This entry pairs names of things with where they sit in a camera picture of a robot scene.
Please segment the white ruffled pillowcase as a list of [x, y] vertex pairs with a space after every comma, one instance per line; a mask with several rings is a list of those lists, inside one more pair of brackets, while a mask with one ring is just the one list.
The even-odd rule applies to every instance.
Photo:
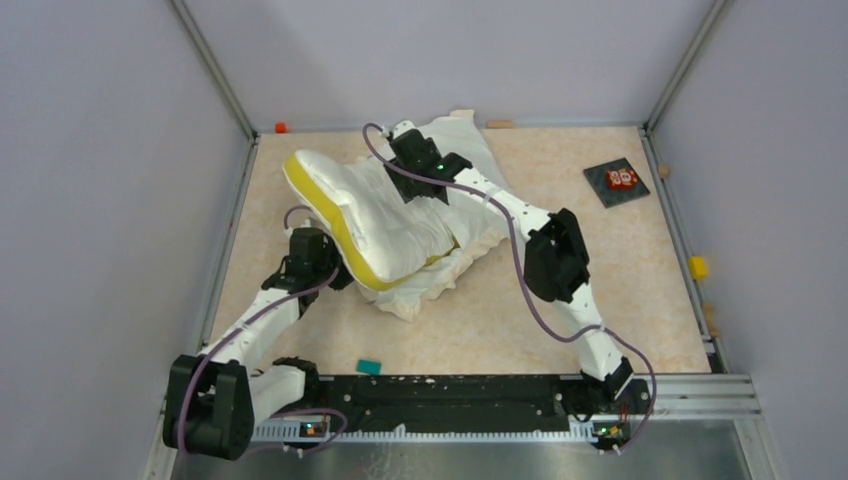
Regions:
[[[446, 116], [422, 125], [420, 130], [424, 136], [435, 140], [441, 152], [456, 152], [469, 159], [474, 167], [494, 183], [493, 189], [508, 188], [494, 154], [475, 125], [474, 110], [453, 110]], [[422, 201], [430, 205], [426, 209], [426, 219], [445, 227], [453, 236], [455, 246], [403, 283], [388, 290], [358, 287], [370, 304], [407, 322], [413, 322], [427, 302], [454, 289], [458, 278], [473, 262], [506, 237], [503, 230], [488, 220], [439, 200], [424, 198]]]

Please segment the white pillow yellow edge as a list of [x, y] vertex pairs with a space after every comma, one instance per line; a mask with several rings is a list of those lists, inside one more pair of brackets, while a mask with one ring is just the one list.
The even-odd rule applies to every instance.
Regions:
[[282, 169], [300, 201], [328, 229], [354, 279], [370, 290], [407, 281], [464, 242], [464, 232], [452, 230], [443, 202], [404, 201], [373, 157], [344, 164], [299, 149]]

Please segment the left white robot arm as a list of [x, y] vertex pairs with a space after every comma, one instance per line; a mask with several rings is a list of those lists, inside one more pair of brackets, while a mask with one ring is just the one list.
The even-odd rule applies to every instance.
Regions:
[[314, 410], [321, 397], [314, 363], [282, 360], [258, 376], [252, 373], [322, 290], [342, 290], [351, 281], [328, 233], [316, 227], [294, 229], [288, 254], [244, 314], [221, 338], [171, 364], [163, 443], [182, 453], [236, 460], [247, 450], [256, 425], [280, 409]]

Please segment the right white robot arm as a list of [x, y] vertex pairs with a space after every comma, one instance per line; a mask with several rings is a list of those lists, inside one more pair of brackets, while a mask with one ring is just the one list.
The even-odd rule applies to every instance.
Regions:
[[[552, 338], [575, 344], [589, 404], [612, 412], [627, 397], [634, 372], [605, 326], [590, 285], [590, 258], [576, 215], [532, 206], [502, 189], [472, 162], [440, 148], [409, 121], [385, 133], [393, 158], [385, 161], [406, 200], [435, 198], [485, 218], [511, 244], [519, 287], [534, 318]], [[535, 303], [552, 305], [568, 333], [556, 333]]]

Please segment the wooden peg back edge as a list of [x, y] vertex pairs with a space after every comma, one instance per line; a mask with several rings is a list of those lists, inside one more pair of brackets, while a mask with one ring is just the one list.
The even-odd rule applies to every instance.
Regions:
[[512, 120], [490, 120], [486, 122], [487, 129], [512, 129], [515, 123]]

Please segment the teal small block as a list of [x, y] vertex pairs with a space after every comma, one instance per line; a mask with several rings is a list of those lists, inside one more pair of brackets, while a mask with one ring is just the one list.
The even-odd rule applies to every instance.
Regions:
[[359, 359], [356, 362], [355, 370], [363, 375], [377, 376], [381, 374], [382, 364], [375, 360]]

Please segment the yellow small block right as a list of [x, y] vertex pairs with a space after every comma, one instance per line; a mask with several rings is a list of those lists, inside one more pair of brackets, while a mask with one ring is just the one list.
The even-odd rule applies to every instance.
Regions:
[[694, 281], [701, 281], [708, 277], [710, 270], [704, 257], [690, 256], [687, 264], [690, 276]]

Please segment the aluminium frame rail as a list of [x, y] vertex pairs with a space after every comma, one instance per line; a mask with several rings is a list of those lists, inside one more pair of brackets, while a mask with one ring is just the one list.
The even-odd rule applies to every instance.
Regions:
[[188, 41], [194, 52], [198, 55], [207, 77], [217, 91], [224, 106], [236, 122], [239, 130], [253, 145], [256, 143], [258, 131], [249, 119], [249, 116], [238, 99], [227, 75], [218, 61], [202, 27], [196, 20], [191, 7], [185, 0], [168, 0], [167, 4], [173, 10], [177, 21], [185, 31]]

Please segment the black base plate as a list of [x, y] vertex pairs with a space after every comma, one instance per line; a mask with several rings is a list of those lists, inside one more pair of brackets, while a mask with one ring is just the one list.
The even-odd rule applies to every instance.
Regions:
[[564, 432], [604, 416], [634, 419], [651, 395], [634, 379], [618, 398], [579, 375], [338, 375], [311, 380], [283, 412], [319, 409], [349, 433]]

